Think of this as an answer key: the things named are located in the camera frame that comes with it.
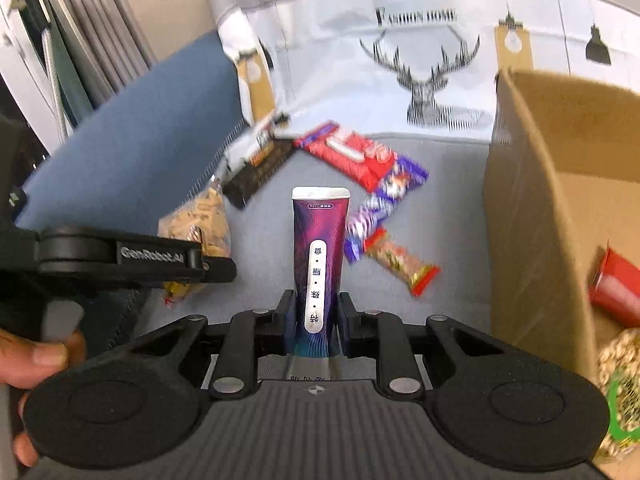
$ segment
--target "deer head print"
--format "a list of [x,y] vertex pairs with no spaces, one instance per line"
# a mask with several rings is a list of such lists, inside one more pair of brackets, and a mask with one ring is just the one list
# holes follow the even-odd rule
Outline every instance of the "deer head print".
[[394,72],[400,86],[411,92],[411,102],[406,112],[406,120],[409,124],[426,128],[447,126],[450,130],[463,130],[478,126],[484,115],[483,110],[444,106],[436,102],[435,93],[449,83],[447,75],[469,66],[480,50],[480,36],[474,49],[469,52],[466,41],[460,38],[452,27],[449,29],[460,41],[460,52],[456,53],[452,62],[444,47],[441,46],[442,61],[435,67],[431,67],[431,77],[425,80],[414,78],[411,68],[401,62],[399,48],[396,48],[392,59],[382,51],[380,41],[385,37],[386,30],[373,42],[372,50],[369,50],[360,40],[360,46],[367,55],[378,65]]

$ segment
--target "red snack wrapper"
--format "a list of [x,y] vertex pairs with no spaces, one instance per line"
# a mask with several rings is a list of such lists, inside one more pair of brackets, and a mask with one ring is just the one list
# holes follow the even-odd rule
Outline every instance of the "red snack wrapper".
[[589,298],[624,326],[640,326],[640,269],[607,247]]
[[413,296],[421,296],[431,280],[440,272],[440,267],[426,264],[417,256],[409,254],[404,247],[393,243],[386,229],[379,227],[365,241],[367,254],[389,269],[408,286]]
[[333,121],[318,126],[295,145],[328,162],[370,193],[398,158],[398,154],[384,144]]

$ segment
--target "fingernail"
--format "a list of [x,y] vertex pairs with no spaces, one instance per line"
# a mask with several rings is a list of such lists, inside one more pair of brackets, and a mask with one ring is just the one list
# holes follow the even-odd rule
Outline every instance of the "fingernail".
[[38,366],[62,366],[66,363],[67,351],[63,344],[36,345],[31,355]]

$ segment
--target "black snack package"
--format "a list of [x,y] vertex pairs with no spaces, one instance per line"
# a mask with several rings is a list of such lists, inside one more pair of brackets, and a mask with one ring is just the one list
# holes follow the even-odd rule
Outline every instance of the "black snack package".
[[290,139],[271,139],[227,182],[222,193],[238,209],[244,209],[249,199],[289,159],[295,150]]

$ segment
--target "cardboard box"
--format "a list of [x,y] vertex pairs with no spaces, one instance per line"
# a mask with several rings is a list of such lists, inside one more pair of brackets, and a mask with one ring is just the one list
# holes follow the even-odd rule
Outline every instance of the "cardboard box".
[[[502,72],[484,179],[492,332],[595,381],[623,327],[590,305],[607,243],[640,264],[640,96],[580,78]],[[640,478],[640,450],[600,465]]]

